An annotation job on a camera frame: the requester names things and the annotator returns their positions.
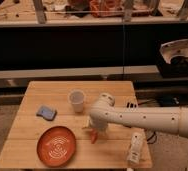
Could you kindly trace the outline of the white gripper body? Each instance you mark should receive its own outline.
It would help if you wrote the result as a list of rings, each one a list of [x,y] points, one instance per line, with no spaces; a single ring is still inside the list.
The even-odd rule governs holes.
[[[97,132],[105,132],[108,127],[108,123],[103,120],[90,118],[89,127]]]

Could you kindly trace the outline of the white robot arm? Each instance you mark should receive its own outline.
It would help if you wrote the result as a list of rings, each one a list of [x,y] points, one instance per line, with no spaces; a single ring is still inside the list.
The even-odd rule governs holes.
[[[104,131],[109,123],[188,138],[187,107],[115,107],[115,98],[102,93],[89,110],[90,126]]]

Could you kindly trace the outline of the silver robot base dome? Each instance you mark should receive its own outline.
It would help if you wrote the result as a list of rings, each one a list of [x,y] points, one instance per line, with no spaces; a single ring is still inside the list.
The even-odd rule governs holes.
[[[177,56],[188,57],[188,39],[174,40],[160,46],[160,54],[167,64]]]

